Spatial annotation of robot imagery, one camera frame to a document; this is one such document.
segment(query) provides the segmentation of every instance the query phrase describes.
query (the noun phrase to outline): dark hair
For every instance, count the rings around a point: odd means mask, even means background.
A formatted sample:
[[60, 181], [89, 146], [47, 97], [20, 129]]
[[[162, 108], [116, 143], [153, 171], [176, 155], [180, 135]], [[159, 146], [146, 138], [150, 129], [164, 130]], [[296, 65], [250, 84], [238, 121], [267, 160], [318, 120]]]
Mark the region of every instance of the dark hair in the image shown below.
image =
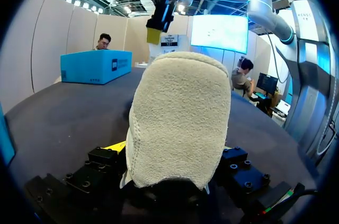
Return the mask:
[[99, 40], [102, 40], [103, 38], [107, 39], [108, 42], [111, 42], [111, 36], [109, 36], [107, 33], [102, 33], [100, 35], [100, 39]]
[[248, 59], [244, 59], [241, 64], [241, 68], [251, 70], [253, 69], [253, 63]]

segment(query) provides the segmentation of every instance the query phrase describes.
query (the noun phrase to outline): dark gray table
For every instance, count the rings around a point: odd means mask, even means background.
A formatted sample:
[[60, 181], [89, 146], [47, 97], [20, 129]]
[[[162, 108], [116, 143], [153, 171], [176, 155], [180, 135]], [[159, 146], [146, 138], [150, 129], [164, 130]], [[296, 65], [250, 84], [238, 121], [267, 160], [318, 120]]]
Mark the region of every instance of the dark gray table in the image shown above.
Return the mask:
[[[80, 168], [94, 147], [124, 141], [128, 123], [122, 114], [143, 71], [134, 68], [103, 86], [57, 83], [11, 109], [6, 118], [17, 153], [10, 171], [19, 187], [36, 175], [61, 179]], [[271, 174], [272, 186], [286, 181], [315, 187], [318, 173], [297, 143], [237, 94], [232, 94], [228, 126], [227, 146], [245, 149], [256, 168]], [[220, 201], [222, 218], [236, 223], [242, 211], [227, 197]], [[301, 199], [285, 219], [306, 201]]]

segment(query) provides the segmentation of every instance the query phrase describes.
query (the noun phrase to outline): black cable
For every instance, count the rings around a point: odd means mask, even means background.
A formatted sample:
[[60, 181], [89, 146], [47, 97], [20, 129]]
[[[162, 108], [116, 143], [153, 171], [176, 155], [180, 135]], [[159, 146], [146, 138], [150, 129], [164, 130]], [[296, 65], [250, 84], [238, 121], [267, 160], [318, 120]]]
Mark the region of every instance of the black cable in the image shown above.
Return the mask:
[[266, 29], [265, 29], [265, 32], [266, 32], [267, 36], [269, 37], [269, 40], [270, 40], [270, 43], [271, 43], [271, 47], [272, 47], [272, 51], [273, 51], [273, 57], [274, 57], [274, 63], [275, 63], [276, 75], [278, 76], [279, 82], [280, 82], [281, 84], [283, 84], [283, 83], [285, 83], [285, 82], [287, 81], [288, 77], [290, 76], [290, 72], [288, 71], [288, 74], [287, 74], [286, 79], [282, 82], [282, 81], [280, 80], [280, 77], [279, 77], [278, 67], [276, 66], [276, 58], [275, 58], [274, 46], [273, 46], [273, 44], [272, 44], [271, 37], [270, 37], [270, 35], [269, 35], [269, 33], [267, 32]]
[[297, 192], [295, 194], [293, 194], [292, 196], [290, 196], [289, 198], [285, 199], [284, 201], [280, 202], [279, 204], [277, 204], [275, 207], [272, 208], [272, 210], [278, 210], [277, 207], [282, 207], [285, 204], [293, 201], [293, 200], [298, 200], [300, 197], [302, 196], [306, 196], [306, 195], [319, 195], [319, 192], [317, 190], [304, 190], [302, 192]]
[[295, 202], [302, 196], [305, 195], [319, 195], [317, 190], [304, 190], [296, 192], [289, 198], [280, 202], [274, 206], [269, 212], [264, 215], [264, 219], [260, 221], [260, 224], [271, 224], [276, 223], [290, 208], [295, 204]]

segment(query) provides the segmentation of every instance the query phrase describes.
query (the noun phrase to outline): yellow tag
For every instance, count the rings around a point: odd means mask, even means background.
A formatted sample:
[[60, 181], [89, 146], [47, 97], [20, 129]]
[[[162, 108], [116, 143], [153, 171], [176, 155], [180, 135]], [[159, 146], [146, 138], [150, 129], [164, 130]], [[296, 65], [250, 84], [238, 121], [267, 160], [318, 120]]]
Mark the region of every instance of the yellow tag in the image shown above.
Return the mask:
[[104, 147], [104, 149], [112, 149], [113, 151], [117, 151], [119, 153], [125, 146], [126, 141], [123, 141], [112, 146]]
[[160, 30], [147, 28], [147, 43], [158, 45], [160, 42], [160, 34]]

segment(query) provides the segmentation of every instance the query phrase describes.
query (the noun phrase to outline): display screen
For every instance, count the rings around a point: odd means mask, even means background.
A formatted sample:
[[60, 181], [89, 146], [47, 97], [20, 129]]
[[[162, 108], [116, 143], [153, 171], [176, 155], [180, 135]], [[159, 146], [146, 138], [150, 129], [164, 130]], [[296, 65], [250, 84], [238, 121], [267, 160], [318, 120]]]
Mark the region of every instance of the display screen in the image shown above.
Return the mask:
[[276, 77], [271, 77], [269, 75], [260, 73], [256, 87], [270, 94], [274, 94], [277, 83], [278, 83], [278, 79]]
[[248, 19], [233, 15], [193, 17], [192, 46], [203, 46], [247, 53]]

